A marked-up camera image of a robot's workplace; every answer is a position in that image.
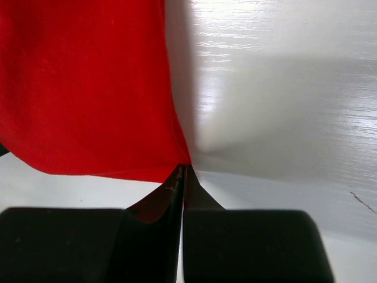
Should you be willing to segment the red t shirt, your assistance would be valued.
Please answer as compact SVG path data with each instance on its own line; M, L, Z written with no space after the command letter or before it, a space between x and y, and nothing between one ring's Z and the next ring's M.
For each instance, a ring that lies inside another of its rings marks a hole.
M1 144L55 175L162 182L191 158L164 1L2 1Z

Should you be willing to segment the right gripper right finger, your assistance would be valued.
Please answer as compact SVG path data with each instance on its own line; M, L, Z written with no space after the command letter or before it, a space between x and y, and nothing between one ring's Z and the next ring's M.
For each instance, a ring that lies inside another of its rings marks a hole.
M186 168L186 282L333 282L314 220L302 210L227 210Z

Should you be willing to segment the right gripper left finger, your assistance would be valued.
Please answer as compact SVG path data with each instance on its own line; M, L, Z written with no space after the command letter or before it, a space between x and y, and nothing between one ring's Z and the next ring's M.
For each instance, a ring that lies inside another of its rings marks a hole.
M127 209L9 208L2 282L175 282L183 167Z

